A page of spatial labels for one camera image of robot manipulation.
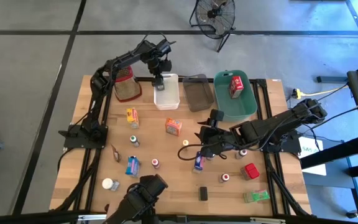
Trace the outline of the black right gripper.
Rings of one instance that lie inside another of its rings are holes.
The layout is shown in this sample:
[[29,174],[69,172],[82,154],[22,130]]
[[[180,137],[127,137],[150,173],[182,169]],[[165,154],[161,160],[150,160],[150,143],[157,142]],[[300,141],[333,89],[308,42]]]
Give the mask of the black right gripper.
[[223,111],[212,109],[206,121],[198,122],[202,127],[195,135],[201,141],[200,153],[203,157],[220,156],[223,152],[234,149],[231,132],[218,128],[218,122],[222,121],[223,117]]

